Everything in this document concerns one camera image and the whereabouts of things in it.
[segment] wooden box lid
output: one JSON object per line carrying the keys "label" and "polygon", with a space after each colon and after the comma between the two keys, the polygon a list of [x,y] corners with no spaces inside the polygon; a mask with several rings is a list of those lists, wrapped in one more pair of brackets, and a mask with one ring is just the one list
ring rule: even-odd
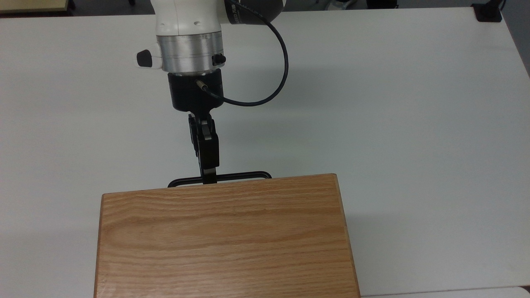
{"label": "wooden box lid", "polygon": [[96,298],[360,297],[337,177],[105,194]]}

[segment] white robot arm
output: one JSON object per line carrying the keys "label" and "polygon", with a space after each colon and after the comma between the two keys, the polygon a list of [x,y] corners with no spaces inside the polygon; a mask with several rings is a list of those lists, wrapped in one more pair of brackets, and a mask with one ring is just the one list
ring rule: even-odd
{"label": "white robot arm", "polygon": [[[273,20],[285,0],[238,0]],[[221,23],[263,24],[224,0],[151,0],[156,14],[157,43],[136,55],[141,68],[162,68],[179,75],[201,75],[222,67]]]}
{"label": "white robot arm", "polygon": [[[186,183],[270,177],[265,172],[218,176],[219,140],[210,111],[224,102],[258,106],[274,98],[287,78],[287,49],[270,23],[284,8],[284,0],[151,0],[156,14],[157,43],[136,55],[137,66],[168,72],[171,100],[176,110],[189,112],[191,139],[199,158],[200,177],[177,179]],[[220,68],[225,64],[221,23],[266,24],[277,36],[284,52],[284,76],[274,93],[257,102],[237,102],[223,97]]]}

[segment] white table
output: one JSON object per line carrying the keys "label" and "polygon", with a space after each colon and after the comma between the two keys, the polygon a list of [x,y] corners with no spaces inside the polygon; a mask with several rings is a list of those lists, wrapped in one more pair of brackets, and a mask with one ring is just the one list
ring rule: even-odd
{"label": "white table", "polygon": [[[530,284],[530,80],[471,8],[284,13],[285,89],[213,111],[218,173],[334,172],[362,295]],[[196,176],[153,16],[0,19],[0,296],[88,297],[100,196]],[[225,94],[281,76],[264,27],[223,27]]]}
{"label": "white table", "polygon": [[529,298],[530,294],[520,287],[489,288],[466,291],[444,291],[415,294],[370,296],[371,298]]}

